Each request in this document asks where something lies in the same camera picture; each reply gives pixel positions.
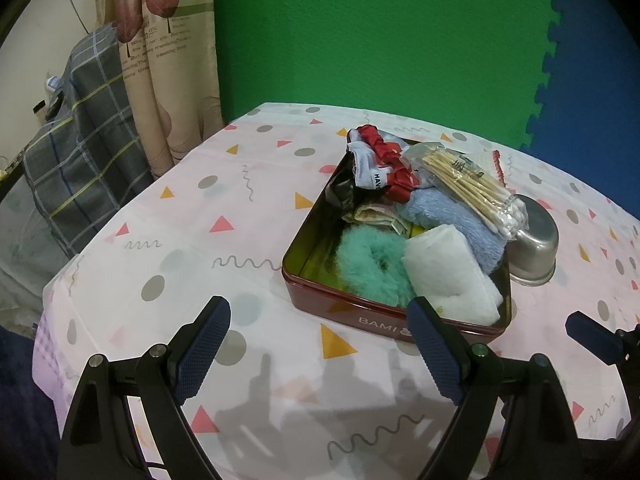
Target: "green foam mat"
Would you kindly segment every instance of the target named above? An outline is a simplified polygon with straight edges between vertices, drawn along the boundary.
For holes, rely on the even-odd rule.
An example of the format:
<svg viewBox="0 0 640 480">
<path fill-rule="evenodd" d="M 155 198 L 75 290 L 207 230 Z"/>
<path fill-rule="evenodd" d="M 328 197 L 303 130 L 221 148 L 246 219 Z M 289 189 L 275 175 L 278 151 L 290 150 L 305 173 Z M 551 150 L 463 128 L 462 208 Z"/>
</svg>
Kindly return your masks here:
<svg viewBox="0 0 640 480">
<path fill-rule="evenodd" d="M 369 108 L 519 148 L 546 84 L 551 0 L 215 0 L 223 113 Z"/>
</svg>

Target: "table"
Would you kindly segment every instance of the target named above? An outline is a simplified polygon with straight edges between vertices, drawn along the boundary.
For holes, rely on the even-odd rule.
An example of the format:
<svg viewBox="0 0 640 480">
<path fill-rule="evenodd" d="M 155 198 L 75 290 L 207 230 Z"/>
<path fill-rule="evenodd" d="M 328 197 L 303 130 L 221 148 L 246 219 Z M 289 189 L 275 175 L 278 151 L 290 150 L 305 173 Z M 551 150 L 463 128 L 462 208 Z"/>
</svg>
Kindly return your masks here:
<svg viewBox="0 0 640 480">
<path fill-rule="evenodd" d="M 415 347 L 300 312 L 279 272 L 344 154 L 346 131 L 364 123 L 463 152 L 499 149 L 508 187 L 551 213 L 556 273 L 537 288 L 511 283 L 514 319 L 491 346 L 519 359 L 544 352 L 578 435 L 616 436 L 629 420 L 617 371 L 569 339 L 564 322 L 575 310 L 612 330 L 640 322 L 638 221 L 571 175 L 472 134 L 297 104 L 264 104 L 204 142 L 47 285 L 33 377 L 53 399 L 61 430 L 89 356 L 139 356 L 220 295 L 232 307 L 230 332 L 183 410 L 225 479 L 418 475 L 454 407 Z M 145 455 L 157 461 L 142 406 L 130 404 Z M 475 478 L 495 451 L 499 408 Z"/>
</svg>

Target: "curtain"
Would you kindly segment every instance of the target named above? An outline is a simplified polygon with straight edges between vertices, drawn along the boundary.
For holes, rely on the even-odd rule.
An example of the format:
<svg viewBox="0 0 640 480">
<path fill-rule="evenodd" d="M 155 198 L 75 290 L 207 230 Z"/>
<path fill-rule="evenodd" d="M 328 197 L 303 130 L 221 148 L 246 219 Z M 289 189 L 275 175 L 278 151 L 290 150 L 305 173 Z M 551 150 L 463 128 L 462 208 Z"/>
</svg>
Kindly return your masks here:
<svg viewBox="0 0 640 480">
<path fill-rule="evenodd" d="M 224 126 L 213 0 L 96 0 L 115 21 L 136 129 L 154 177 Z"/>
</svg>

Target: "screw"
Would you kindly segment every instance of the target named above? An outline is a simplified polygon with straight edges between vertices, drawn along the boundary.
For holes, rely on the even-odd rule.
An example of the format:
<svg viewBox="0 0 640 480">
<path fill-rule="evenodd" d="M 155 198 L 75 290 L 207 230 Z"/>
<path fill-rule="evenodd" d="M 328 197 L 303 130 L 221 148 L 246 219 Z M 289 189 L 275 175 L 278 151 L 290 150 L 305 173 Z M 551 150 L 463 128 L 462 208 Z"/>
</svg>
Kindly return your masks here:
<svg viewBox="0 0 640 480">
<path fill-rule="evenodd" d="M 166 353 L 166 346 L 164 345 L 155 345 L 151 347 L 149 350 L 149 355 L 151 357 L 162 357 Z"/>
<path fill-rule="evenodd" d="M 534 354 L 533 360 L 538 366 L 549 366 L 551 364 L 549 362 L 549 359 L 544 354 Z"/>
<path fill-rule="evenodd" d="M 102 364 L 103 358 L 101 354 L 95 354 L 89 357 L 89 366 L 95 368 Z"/>
<path fill-rule="evenodd" d="M 489 348 L 482 343 L 475 343 L 471 345 L 471 351 L 478 357 L 487 357 L 489 355 Z"/>
</svg>

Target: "metal bowl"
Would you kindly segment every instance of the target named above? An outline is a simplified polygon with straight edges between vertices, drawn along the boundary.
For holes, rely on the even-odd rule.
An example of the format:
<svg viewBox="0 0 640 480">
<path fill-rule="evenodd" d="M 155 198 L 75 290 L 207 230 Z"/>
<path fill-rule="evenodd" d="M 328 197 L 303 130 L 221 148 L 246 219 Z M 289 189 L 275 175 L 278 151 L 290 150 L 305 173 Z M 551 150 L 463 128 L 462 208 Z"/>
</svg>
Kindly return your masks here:
<svg viewBox="0 0 640 480">
<path fill-rule="evenodd" d="M 516 239 L 507 243 L 511 279 L 523 285 L 544 285 L 556 270 L 558 227 L 538 202 L 524 195 L 517 197 L 525 203 L 529 227 L 518 231 Z"/>
</svg>

